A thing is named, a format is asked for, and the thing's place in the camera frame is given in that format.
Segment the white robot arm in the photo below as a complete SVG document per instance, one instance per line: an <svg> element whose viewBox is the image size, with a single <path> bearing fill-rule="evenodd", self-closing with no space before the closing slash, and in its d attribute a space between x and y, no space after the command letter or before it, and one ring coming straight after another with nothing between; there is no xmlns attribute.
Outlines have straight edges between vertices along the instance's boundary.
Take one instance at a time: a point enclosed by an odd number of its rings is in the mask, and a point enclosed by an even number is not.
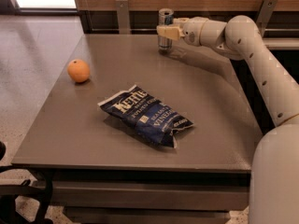
<svg viewBox="0 0 299 224"><path fill-rule="evenodd" d="M244 60L275 128L260 140L251 166L249 224L299 224L299 85L266 47L247 16L227 22L175 19L157 34Z"/></svg>

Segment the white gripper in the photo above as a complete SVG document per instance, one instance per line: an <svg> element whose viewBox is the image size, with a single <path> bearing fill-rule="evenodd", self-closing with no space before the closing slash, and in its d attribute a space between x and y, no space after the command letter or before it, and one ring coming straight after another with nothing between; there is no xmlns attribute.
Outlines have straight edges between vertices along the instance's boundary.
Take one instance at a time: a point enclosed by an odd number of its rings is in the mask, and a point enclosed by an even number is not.
<svg viewBox="0 0 299 224"><path fill-rule="evenodd" d="M207 18L202 17L195 17L191 19L174 18L173 24L184 24L183 32L178 26L172 25L158 25L156 30L157 34L161 37L175 41L184 37L184 41L188 45L200 47L200 36L206 22Z"/></svg>

